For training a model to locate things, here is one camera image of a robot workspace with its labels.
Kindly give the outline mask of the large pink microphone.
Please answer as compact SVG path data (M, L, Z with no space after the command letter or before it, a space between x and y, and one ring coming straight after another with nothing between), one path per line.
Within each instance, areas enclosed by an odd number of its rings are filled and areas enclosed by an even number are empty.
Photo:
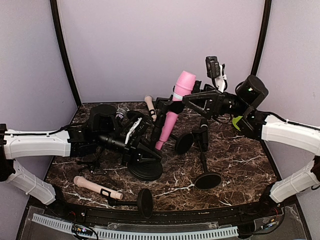
M155 144L155 148L157 150L161 150L164 143L167 142L174 128L174 125L176 124L179 114L184 109L185 105L182 102L183 97L191 94L195 82L196 76L193 73L187 71L183 71L176 81L173 90L172 103L168 106L168 112L166 113L164 126L161 130L161 135L159 137L159 140Z

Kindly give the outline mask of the black stand holding beige microphone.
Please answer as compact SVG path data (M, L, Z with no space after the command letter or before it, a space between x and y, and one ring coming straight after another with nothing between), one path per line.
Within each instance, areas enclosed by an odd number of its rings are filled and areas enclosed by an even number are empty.
M177 120L177 114L172 113L173 117L167 115L158 115L154 121L154 128L150 137L150 148L152 150L161 150L164 143L169 137L175 140L174 151L178 155L185 154L194 143L194 136L191 132L185 132L180 136L171 134L175 122L172 119Z

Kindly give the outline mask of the beige microphone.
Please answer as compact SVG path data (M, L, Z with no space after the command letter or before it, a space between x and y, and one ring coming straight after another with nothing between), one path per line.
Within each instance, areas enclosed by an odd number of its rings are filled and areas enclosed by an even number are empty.
M156 110L153 104L153 98L150 95L146 95L144 97L144 102L147 105L148 111L150 113L150 116L152 118L152 120L155 122L157 119L157 114L156 114Z
M101 194L102 196L110 197L116 200L123 199L123 194L121 192L96 184L92 181L87 180L82 176L75 176L73 179L73 182L79 188L85 188L85 189L91 190L95 193Z

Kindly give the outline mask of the black round-base desk stand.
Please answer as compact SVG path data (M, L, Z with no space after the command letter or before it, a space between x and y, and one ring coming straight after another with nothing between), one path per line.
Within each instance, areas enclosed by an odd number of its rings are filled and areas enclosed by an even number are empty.
M172 98L173 97L171 98L160 97L156 99L156 103L153 103L156 116L166 115L166 113L168 112L169 105L172 103ZM130 165L128 169L134 177L138 178L139 180L147 181L147 182L151 182L159 179L163 173L163 166L161 164L161 161Z

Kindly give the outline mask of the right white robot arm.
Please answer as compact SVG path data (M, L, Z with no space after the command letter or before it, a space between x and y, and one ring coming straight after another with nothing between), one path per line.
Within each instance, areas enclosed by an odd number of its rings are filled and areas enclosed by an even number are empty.
M320 129L316 126L284 119L279 115L260 111L257 107L269 91L255 75L249 75L238 84L235 94L221 92L213 87L186 95L182 102L207 119L225 114L240 117L236 123L249 139L277 142L314 154L306 166L289 177L268 185L255 205L255 213L266 217L275 204L320 183Z

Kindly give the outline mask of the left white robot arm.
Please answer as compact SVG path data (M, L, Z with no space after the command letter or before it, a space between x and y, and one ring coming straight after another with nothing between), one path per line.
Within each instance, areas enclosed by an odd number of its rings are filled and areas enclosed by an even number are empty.
M69 124L55 131L16 131L0 126L0 180L50 206L60 218L67 218L70 206L61 190L27 171L16 159L34 156L85 157L97 149L122 154L122 165L142 181L154 181L163 173L161 154L147 140L144 132L151 119L133 111L128 123L121 125L117 110L109 104L90 109L84 123Z

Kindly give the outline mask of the black microphone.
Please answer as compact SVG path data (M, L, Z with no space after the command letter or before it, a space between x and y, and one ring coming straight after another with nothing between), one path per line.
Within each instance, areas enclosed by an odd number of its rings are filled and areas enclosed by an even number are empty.
M209 132L208 132L208 121L206 118L202 118L200 121L200 145L204 152L208 150Z

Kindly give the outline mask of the black front stand lying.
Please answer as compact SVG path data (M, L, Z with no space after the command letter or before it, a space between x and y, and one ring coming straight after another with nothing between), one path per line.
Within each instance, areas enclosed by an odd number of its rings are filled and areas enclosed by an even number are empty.
M100 195L104 196L110 206L134 206L137 207L139 215L144 219L150 219L153 215L153 196L148 188L139 191L136 201L123 201L111 197L111 192L101 189Z

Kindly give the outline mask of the black tripod stand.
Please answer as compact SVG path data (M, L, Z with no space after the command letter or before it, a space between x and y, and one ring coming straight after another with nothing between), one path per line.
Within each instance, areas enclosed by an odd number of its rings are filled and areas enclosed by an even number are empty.
M108 171L114 171L116 168L103 168L101 164L101 157L104 154L106 148L100 147L96 157L93 160L77 160L77 165L84 165L84 167L78 170L78 173L81 175L84 170L88 170L93 175L106 176Z

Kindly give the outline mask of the black stand with black microphone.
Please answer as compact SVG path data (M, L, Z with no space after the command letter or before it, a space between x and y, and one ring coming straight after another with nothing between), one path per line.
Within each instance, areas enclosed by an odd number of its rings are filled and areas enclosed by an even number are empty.
M217 187L222 182L222 176L214 171L209 171L207 166L207 158L201 147L201 130L200 128L192 132L194 140L197 143L200 151L200 162L202 164L203 173L198 175L194 181L194 186L198 190L207 191Z

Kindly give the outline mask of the green disc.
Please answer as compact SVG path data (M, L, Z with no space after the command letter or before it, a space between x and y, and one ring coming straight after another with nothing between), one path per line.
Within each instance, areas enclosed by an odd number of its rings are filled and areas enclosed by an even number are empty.
M232 124L233 126L240 131L240 127L238 126L238 122L242 119L242 116L237 116L232 118Z

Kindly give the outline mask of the black front rail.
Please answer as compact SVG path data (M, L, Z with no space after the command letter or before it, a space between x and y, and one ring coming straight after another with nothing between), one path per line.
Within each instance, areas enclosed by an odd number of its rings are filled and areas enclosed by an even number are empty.
M259 210L258 202L233 207L211 208L190 211L154 211L150 218L142 217L136 207L132 209L115 209L85 206L60 201L50 205L41 205L51 214L87 225L107 226L120 224L182 225L217 222L219 225L252 224L259 218L280 217L284 210L279 206Z

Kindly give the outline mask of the right black frame post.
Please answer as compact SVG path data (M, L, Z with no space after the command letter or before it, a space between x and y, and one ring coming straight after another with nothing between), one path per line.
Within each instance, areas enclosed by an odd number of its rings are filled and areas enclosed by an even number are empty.
M256 76L259 70L263 49L265 45L266 35L268 31L268 25L269 25L269 19L271 14L271 8L272 8L272 0L265 0L264 1L264 7L263 7L263 14L262 14L262 20L261 20L261 26L259 31L259 37L257 41L256 51L254 55L254 60L252 63L251 68L251 75Z

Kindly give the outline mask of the black frame post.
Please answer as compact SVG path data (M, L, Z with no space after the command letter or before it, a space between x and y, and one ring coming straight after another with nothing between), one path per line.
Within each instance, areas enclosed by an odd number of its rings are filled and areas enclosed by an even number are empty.
M69 61L69 56L67 53L67 48L64 40L64 35L63 35L63 30L62 30L62 24L60 20L60 14L59 14L59 9L58 9L58 1L57 0L50 0L50 9L51 9L51 15L52 15L52 20L53 20L53 25L54 25L54 30L55 30L55 35L59 47L59 52L61 56L61 60L63 63L64 71L67 77L68 85L70 87L74 102L79 108L82 105L82 101L76 86L76 82L73 76L71 64Z
M269 25L269 19L271 14L271 8L272 8L272 0L265 0L264 1L264 7L263 7L263 14L262 14L262 20L261 20L261 26L259 31L259 37L257 41L256 51L254 55L254 60L252 63L251 68L251 75L256 76L259 70L263 49L265 45L266 35L268 31L268 25Z

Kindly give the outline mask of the left black frame post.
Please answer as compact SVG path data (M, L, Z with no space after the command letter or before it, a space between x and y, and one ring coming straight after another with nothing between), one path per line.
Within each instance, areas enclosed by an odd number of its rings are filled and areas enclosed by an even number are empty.
M64 71L67 77L68 85L70 87L74 102L79 108L82 105L82 101L76 86L76 82L73 76L71 64L69 61L69 56L67 53L67 48L64 40L64 35L63 35L63 30L62 30L62 24L60 20L60 14L59 14L59 9L58 9L58 1L57 0L50 0L50 9L51 9L51 15L52 15L52 20L53 20L53 25L54 25L54 30L55 30L55 35L59 47L59 52L61 56L61 60L63 63Z

